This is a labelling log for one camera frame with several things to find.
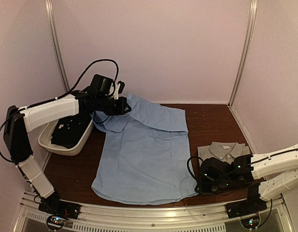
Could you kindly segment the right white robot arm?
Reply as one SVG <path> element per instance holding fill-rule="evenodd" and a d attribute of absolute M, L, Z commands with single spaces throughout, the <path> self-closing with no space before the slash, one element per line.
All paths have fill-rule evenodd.
<path fill-rule="evenodd" d="M 298 144 L 263 154 L 248 154 L 231 163 L 218 158 L 201 162 L 195 192 L 217 195 L 224 190 L 248 187 L 248 199 L 242 203 L 246 213 L 253 213 L 261 201 L 298 186 Z"/>

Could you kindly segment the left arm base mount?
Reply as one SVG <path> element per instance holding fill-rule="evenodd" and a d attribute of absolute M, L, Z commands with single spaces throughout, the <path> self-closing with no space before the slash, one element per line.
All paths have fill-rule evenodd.
<path fill-rule="evenodd" d="M 38 207 L 42 212 L 67 219 L 78 219 L 80 208 L 80 204 L 61 200 L 56 191 L 47 198 L 42 197 Z"/>

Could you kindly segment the light blue shirt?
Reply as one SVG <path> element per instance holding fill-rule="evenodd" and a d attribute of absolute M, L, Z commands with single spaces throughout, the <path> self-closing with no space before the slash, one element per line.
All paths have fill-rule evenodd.
<path fill-rule="evenodd" d="M 187 169 L 190 145 L 186 113 L 129 94 L 131 112 L 94 112 L 95 127 L 106 134 L 92 190 L 125 204 L 159 205 L 195 195 Z"/>

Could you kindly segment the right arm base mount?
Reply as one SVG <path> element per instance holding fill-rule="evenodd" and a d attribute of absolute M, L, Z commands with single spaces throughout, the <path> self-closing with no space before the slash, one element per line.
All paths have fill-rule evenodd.
<path fill-rule="evenodd" d="M 248 188 L 247 199 L 226 204 L 225 208 L 229 219 L 255 214 L 267 209 L 267 202 L 261 200 L 259 187 L 260 183 L 253 184 Z"/>

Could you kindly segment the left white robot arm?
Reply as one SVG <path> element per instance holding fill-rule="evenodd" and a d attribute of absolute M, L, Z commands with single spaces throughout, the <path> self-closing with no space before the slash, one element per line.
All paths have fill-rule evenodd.
<path fill-rule="evenodd" d="M 125 84 L 96 74 L 86 91 L 75 90 L 63 97 L 46 100 L 42 104 L 8 108 L 2 125 L 3 139 L 14 163 L 32 184 L 45 207 L 58 215 L 64 210 L 62 201 L 55 196 L 55 189 L 33 157 L 28 133 L 55 120 L 79 113 L 103 112 L 107 116 L 120 116 L 131 111 L 126 97 L 121 97 Z"/>

